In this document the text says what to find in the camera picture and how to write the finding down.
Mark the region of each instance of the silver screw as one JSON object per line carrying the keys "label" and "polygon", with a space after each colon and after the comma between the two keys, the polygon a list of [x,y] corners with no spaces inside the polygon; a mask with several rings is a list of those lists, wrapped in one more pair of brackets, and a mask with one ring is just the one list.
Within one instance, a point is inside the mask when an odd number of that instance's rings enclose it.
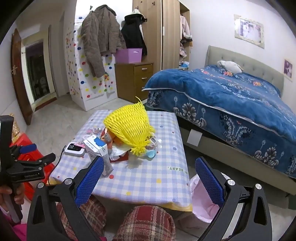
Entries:
{"label": "silver screw", "polygon": [[68,178],[65,180],[65,184],[66,185],[70,185],[72,183],[72,179],[71,178]]}
{"label": "silver screw", "polygon": [[259,190],[262,189],[262,186],[261,186],[260,184],[258,184],[258,183],[255,185],[255,187],[256,187],[257,189],[259,189]]}
{"label": "silver screw", "polygon": [[229,184],[230,186],[234,186],[234,185],[235,185],[235,181],[233,181],[233,180],[231,180],[231,179],[229,179],[227,182],[228,182],[228,184]]}
{"label": "silver screw", "polygon": [[43,187],[44,187],[44,183],[39,183],[39,184],[37,185],[37,187],[38,187],[38,188],[43,188]]}

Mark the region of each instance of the tufted headboard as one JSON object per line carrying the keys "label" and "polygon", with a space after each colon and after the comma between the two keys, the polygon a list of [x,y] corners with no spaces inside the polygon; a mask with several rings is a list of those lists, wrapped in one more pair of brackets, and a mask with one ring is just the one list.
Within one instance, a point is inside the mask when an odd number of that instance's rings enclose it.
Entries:
{"label": "tufted headboard", "polygon": [[207,49],[205,66],[210,64],[216,65],[219,60],[233,61],[237,63],[244,69],[244,72],[268,81],[277,87],[282,94],[284,88],[284,75],[275,69],[240,53],[209,46]]}

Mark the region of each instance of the white pillow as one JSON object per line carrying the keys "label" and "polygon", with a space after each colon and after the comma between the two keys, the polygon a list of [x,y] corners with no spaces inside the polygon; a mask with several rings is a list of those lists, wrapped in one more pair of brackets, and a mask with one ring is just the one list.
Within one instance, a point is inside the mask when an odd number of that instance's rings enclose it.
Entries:
{"label": "white pillow", "polygon": [[217,62],[217,66],[219,68],[224,68],[233,74],[241,74],[242,71],[244,71],[241,66],[239,66],[237,63],[232,62],[232,61],[220,60]]}

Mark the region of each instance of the floral blanket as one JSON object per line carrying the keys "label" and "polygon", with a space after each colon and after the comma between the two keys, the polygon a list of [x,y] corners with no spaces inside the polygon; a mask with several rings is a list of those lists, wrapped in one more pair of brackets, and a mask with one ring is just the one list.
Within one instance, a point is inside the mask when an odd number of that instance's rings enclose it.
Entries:
{"label": "floral blanket", "polygon": [[207,66],[158,72],[145,90],[148,107],[174,112],[296,178],[296,116],[269,82]]}

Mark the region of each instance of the white card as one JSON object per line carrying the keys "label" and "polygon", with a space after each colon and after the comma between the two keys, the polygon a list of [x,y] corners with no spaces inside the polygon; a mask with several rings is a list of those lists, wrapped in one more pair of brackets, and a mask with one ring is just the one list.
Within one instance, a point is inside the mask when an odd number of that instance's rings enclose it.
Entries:
{"label": "white card", "polygon": [[202,133],[192,130],[189,133],[188,139],[187,139],[187,143],[194,145],[194,146],[198,146],[199,142],[200,142],[200,138],[202,137]]}

